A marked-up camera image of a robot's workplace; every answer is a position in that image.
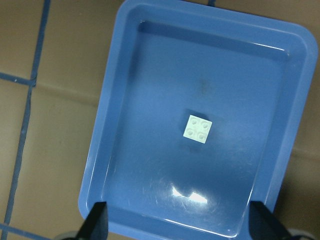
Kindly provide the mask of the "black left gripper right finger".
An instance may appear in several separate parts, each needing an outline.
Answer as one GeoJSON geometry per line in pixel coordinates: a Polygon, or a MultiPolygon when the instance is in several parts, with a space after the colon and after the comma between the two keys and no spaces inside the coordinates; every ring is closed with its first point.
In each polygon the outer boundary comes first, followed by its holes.
{"type": "Polygon", "coordinates": [[[248,230],[253,240],[289,240],[292,235],[261,201],[250,201],[248,230]]]}

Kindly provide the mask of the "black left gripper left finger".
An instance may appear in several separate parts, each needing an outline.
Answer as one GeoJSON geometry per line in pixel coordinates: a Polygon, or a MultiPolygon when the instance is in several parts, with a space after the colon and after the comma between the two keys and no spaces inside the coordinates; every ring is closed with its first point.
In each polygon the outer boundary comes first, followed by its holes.
{"type": "Polygon", "coordinates": [[[106,240],[109,234],[107,203],[96,202],[76,234],[77,240],[106,240]]]}

